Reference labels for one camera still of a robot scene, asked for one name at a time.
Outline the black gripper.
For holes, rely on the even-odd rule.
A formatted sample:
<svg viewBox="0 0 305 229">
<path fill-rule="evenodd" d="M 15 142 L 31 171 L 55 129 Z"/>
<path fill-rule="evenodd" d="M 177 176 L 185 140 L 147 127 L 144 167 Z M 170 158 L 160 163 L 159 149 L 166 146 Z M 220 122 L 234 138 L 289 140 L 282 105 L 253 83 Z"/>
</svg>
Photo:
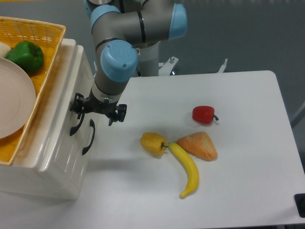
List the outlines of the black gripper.
<svg viewBox="0 0 305 229">
<path fill-rule="evenodd" d="M 127 105 L 117 105 L 117 103 L 110 103 L 107 99 L 102 102 L 93 94 L 90 94 L 87 99 L 81 93 L 76 93 L 70 105 L 70 111 L 77 114 L 77 119 L 80 119 L 85 112 L 105 115 L 109 118 L 108 126 L 111 126 L 114 122 L 123 122 L 127 113 Z"/>
</svg>

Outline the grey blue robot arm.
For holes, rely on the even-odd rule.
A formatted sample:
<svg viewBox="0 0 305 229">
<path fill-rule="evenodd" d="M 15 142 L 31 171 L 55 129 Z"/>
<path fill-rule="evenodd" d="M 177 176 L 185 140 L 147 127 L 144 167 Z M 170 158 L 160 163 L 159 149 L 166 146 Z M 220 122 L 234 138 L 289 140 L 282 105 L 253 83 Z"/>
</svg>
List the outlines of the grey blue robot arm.
<svg viewBox="0 0 305 229">
<path fill-rule="evenodd" d="M 127 106 L 118 101 L 130 78 L 137 75 L 136 48 L 183 37 L 187 13 L 171 0 L 142 0 L 136 10 L 126 11 L 122 0 L 86 0 L 97 58 L 97 72 L 88 97 L 77 93 L 70 110 L 83 120 L 98 113 L 110 123 L 125 119 Z"/>
</svg>

